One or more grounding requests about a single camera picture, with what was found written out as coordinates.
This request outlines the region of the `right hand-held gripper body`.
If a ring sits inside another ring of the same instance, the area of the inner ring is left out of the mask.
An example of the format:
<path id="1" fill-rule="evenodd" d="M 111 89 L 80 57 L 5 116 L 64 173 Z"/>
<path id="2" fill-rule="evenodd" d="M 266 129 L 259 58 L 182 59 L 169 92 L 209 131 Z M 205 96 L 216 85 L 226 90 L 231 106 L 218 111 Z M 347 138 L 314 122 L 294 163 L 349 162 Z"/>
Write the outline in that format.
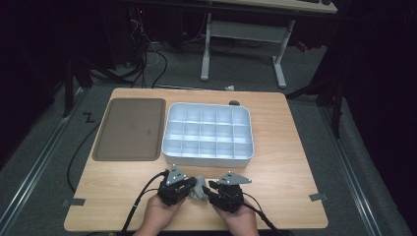
<path id="1" fill-rule="evenodd" d="M 217 196 L 215 198 L 208 198 L 208 201 L 215 207 L 233 213 L 244 203 L 243 191 L 240 185 L 250 184 L 252 180 L 228 171 L 223 176 L 217 178 L 215 182 L 219 184 L 219 189 L 209 188 L 217 193 Z"/>

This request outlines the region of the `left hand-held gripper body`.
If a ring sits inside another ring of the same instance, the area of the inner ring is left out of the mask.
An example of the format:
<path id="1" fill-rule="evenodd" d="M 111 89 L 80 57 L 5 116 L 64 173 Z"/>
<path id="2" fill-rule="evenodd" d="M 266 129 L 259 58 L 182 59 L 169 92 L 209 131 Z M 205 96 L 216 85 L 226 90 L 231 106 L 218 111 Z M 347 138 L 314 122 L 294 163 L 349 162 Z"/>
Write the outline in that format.
<path id="1" fill-rule="evenodd" d="M 188 195 L 185 187 L 190 186 L 186 183 L 188 177 L 175 164 L 163 173 L 163 180 L 160 182 L 157 195 L 167 206 L 173 206 L 181 202 Z"/>

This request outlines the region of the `grey sock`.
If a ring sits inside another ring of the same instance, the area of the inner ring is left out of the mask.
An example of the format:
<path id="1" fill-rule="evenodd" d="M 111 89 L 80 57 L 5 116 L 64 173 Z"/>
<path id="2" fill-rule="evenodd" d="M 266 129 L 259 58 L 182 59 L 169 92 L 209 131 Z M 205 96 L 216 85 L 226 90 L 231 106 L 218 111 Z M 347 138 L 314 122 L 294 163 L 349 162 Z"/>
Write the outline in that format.
<path id="1" fill-rule="evenodd" d="M 197 201 L 205 202 L 209 196 L 204 192 L 206 179 L 203 176 L 196 176 L 196 185 L 191 189 L 189 196 Z"/>

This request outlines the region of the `person's left hand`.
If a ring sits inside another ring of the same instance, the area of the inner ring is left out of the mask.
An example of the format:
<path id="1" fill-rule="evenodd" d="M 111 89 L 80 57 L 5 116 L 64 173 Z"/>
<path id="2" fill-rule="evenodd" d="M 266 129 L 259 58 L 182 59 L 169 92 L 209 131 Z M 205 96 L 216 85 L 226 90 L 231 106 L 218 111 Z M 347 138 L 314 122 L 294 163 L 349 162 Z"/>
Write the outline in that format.
<path id="1" fill-rule="evenodd" d="M 143 222 L 133 236 L 157 236 L 170 224 L 183 203 L 184 200 L 168 206 L 158 195 L 152 196 L 147 202 Z"/>

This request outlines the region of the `person's right hand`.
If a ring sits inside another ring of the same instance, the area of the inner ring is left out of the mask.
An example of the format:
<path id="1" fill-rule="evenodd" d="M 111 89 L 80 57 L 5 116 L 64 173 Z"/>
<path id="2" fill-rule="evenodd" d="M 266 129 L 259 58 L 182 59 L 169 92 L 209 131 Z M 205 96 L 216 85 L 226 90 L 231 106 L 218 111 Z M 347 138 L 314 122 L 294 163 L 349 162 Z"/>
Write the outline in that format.
<path id="1" fill-rule="evenodd" d="M 214 207 L 217 214 L 224 220 L 232 236 L 260 236 L 255 213 L 246 206 L 241 206 L 231 213 Z"/>

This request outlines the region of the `white compartment box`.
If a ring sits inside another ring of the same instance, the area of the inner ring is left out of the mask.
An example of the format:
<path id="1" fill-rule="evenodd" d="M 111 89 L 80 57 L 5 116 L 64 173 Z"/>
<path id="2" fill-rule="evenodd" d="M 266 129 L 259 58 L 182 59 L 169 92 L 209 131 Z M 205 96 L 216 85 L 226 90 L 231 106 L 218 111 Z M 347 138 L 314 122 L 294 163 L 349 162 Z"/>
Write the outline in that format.
<path id="1" fill-rule="evenodd" d="M 161 150 L 168 163 L 246 167 L 255 152 L 250 111 L 239 105 L 173 103 Z"/>

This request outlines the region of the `brown tray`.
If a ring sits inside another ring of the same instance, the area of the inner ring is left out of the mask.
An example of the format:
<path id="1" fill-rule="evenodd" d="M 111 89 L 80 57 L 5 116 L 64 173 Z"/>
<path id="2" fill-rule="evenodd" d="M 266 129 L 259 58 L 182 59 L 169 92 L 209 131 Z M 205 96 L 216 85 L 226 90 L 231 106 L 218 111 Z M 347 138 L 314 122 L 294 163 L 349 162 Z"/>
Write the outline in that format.
<path id="1" fill-rule="evenodd" d="M 113 98 L 96 136 L 96 161 L 155 161 L 160 156 L 163 98 Z"/>

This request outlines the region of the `black stand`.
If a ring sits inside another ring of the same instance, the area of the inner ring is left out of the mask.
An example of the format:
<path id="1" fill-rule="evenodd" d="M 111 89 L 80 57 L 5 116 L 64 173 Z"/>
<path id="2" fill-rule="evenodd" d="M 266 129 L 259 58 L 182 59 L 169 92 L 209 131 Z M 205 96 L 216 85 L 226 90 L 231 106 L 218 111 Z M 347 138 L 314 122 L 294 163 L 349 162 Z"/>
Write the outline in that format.
<path id="1" fill-rule="evenodd" d="M 68 117 L 74 108 L 74 81 L 77 81 L 82 89 L 90 89 L 92 86 L 92 79 L 89 75 L 89 61 L 81 56 L 72 56 L 65 64 L 64 117 Z"/>
<path id="2" fill-rule="evenodd" d="M 330 119 L 331 131 L 339 139 L 339 122 L 342 115 L 341 106 L 343 91 L 347 78 L 345 76 L 333 76 L 319 82 L 314 82 L 306 87 L 299 88 L 285 97 L 294 99 L 302 94 L 316 93 L 316 104 L 321 106 L 332 105 L 332 115 Z"/>

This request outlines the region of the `desk with white legs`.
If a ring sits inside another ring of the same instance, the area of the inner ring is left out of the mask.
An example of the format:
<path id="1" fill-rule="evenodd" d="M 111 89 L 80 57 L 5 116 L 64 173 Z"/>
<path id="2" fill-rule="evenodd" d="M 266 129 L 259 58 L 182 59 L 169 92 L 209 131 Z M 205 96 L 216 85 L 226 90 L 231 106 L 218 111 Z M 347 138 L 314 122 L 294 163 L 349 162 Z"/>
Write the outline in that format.
<path id="1" fill-rule="evenodd" d="M 268 7 L 289 10 L 294 13 L 336 14 L 337 8 L 332 0 L 208 0 L 210 6 L 214 2 L 242 4 L 255 7 Z M 213 37 L 243 39 L 261 42 L 278 43 L 277 54 L 271 57 L 278 86 L 286 88 L 286 81 L 282 72 L 281 60 L 295 25 L 290 20 L 286 27 L 270 27 L 226 21 L 215 21 L 211 13 L 207 14 L 205 51 L 203 55 L 201 80 L 209 79 L 210 40 Z"/>

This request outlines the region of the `metal floor rail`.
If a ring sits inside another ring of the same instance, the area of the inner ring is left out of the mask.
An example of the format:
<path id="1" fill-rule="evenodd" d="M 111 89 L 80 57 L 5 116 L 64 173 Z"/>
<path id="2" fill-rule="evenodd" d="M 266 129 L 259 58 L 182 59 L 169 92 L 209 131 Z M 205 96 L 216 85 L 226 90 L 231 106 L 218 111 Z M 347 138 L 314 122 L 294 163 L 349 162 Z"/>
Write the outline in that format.
<path id="1" fill-rule="evenodd" d="M 331 118 L 328 110 L 323 107 L 319 107 L 318 110 L 326 124 L 326 128 L 331 137 L 333 145 L 335 146 L 337 157 L 340 162 L 346 184 L 349 188 L 356 208 L 360 214 L 362 222 L 366 228 L 368 236 L 383 236 L 381 228 L 378 222 L 376 221 L 371 206 L 369 204 L 368 198 L 366 197 L 363 188 L 359 183 L 358 178 L 349 161 L 347 152 L 345 151 L 341 139 L 338 138 L 332 130 Z"/>
<path id="2" fill-rule="evenodd" d="M 55 102 L 31 126 L 6 166 L 0 171 L 0 235 L 13 226 L 56 150 L 74 110 L 87 95 L 77 88 L 69 113 L 63 111 L 65 94 L 57 93 Z"/>

